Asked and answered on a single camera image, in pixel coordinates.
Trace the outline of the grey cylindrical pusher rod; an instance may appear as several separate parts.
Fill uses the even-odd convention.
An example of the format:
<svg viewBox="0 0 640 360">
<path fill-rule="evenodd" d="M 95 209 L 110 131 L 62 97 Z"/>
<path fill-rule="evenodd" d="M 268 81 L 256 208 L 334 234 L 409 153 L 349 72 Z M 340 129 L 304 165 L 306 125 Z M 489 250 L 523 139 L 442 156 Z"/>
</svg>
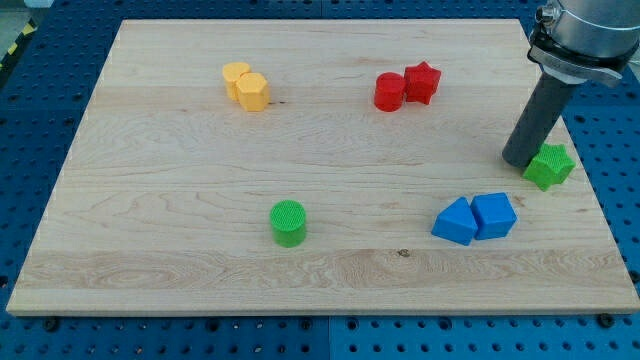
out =
<svg viewBox="0 0 640 360">
<path fill-rule="evenodd" d="M 540 76 L 502 150 L 502 158 L 509 165 L 516 168 L 529 165 L 577 87 L 547 73 Z"/>
</svg>

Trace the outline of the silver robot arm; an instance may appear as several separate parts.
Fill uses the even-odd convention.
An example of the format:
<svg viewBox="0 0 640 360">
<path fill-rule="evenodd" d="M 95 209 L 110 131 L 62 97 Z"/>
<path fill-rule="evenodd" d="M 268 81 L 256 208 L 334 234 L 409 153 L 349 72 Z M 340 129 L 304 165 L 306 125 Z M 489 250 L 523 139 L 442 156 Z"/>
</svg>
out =
<svg viewBox="0 0 640 360">
<path fill-rule="evenodd" d="M 503 150 L 513 167 L 529 165 L 575 89 L 587 81 L 617 86 L 639 48 L 634 0 L 548 0 L 528 38 L 530 61 L 542 73 Z"/>
</svg>

